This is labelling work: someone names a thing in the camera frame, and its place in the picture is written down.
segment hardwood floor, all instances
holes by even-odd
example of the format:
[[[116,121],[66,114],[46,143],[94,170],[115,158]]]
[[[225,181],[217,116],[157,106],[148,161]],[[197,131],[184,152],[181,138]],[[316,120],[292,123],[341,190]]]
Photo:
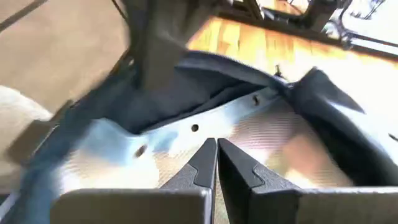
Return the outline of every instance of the hardwood floor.
[[[278,10],[291,10],[286,2],[264,1]],[[111,1],[46,2],[0,34],[0,85],[15,88],[54,112],[107,75],[126,48],[124,29]],[[227,55],[271,74],[280,65],[291,81],[318,66],[355,100],[365,105],[375,101],[370,108],[393,111],[392,103],[382,105],[379,99],[395,100],[398,95],[396,61],[234,21],[212,18],[188,46]]]
[[[312,67],[322,69],[369,114],[398,127],[398,61],[345,51],[272,30],[212,18],[189,43],[192,50],[223,54],[274,74],[280,65],[294,82]]]

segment metal sheet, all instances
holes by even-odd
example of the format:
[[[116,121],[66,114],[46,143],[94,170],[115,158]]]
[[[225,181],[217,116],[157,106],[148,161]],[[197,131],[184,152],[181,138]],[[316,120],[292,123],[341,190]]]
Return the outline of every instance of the metal sheet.
[[[160,187],[206,138],[228,138],[300,187],[352,185],[305,120],[266,88],[140,135],[106,119],[93,121],[55,170],[56,188],[64,194],[84,188]],[[215,212],[216,223],[228,222],[219,181]]]

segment black fabric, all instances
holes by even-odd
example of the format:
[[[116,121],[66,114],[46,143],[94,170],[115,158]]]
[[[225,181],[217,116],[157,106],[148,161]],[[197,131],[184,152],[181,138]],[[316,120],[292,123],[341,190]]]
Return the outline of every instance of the black fabric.
[[[220,72],[192,68],[177,68],[169,83],[157,91],[126,86],[105,117],[138,134],[161,121],[171,122],[203,112],[262,88]]]
[[[352,116],[366,118],[364,110],[326,74],[317,69],[309,71],[291,89],[289,101],[315,128],[339,167],[356,185],[398,185],[398,161],[392,159],[398,144],[385,142],[389,138],[370,136],[369,127],[339,109],[349,109],[357,112]],[[377,135],[388,137],[387,130],[378,131]]]

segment black cable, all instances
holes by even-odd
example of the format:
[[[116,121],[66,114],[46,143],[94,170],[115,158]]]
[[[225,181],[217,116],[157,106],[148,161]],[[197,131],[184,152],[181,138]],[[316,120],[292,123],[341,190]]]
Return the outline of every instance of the black cable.
[[[365,16],[364,19],[368,20],[373,15],[373,13],[376,12],[376,9],[378,9],[378,7],[381,6],[381,4],[383,4],[384,2],[385,2],[385,0],[381,0],[381,1],[377,2],[379,4],[377,6],[374,6],[372,8],[372,10]]]
[[[395,137],[394,135],[392,135],[392,134],[389,134],[389,136],[390,136],[390,138],[392,138],[393,140],[395,140],[395,141],[398,141],[398,138],[397,138],[397,137]]]
[[[8,17],[6,20],[0,22],[0,32],[4,31],[8,27],[15,24],[18,20],[22,19],[24,16],[31,13],[33,10],[37,9],[41,5],[43,5],[47,0],[35,0],[31,2],[29,5],[25,6],[23,9]]]
[[[303,14],[303,12],[295,5],[293,5],[292,3],[294,2],[294,0],[286,0],[286,2],[293,8],[295,9],[297,12],[299,12],[301,15]]]
[[[349,8],[349,6],[351,5],[351,3],[353,3],[353,0],[347,0],[347,1],[345,1],[345,2],[342,4],[343,10],[342,10],[342,12],[340,13],[340,15],[338,16],[337,23],[338,23],[339,26],[341,26],[341,28],[342,28],[343,30],[346,30],[346,28],[345,28],[345,26],[344,26],[344,24],[343,24],[343,16],[344,16],[344,14],[346,13],[346,11],[347,11],[347,9]]]
[[[115,6],[115,8],[118,10],[120,16],[126,21],[127,20],[127,16],[123,13],[122,9],[119,7],[119,4],[116,2],[116,0],[112,0],[113,5]]]

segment hole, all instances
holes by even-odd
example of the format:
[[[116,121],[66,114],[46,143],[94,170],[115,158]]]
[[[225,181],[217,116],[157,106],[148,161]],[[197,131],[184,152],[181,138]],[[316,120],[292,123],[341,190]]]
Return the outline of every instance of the hole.
[[[260,105],[260,99],[257,95],[253,96],[254,105]]]
[[[129,66],[134,65],[134,59],[133,58],[129,58]]]
[[[147,146],[146,145],[143,145],[143,146],[141,146],[138,150],[137,150],[137,152],[134,154],[137,158],[139,158],[140,156],[142,156],[143,155],[143,153],[145,152],[147,150]]]
[[[197,125],[197,124],[192,125],[191,130],[193,132],[197,132],[199,130],[199,125]]]

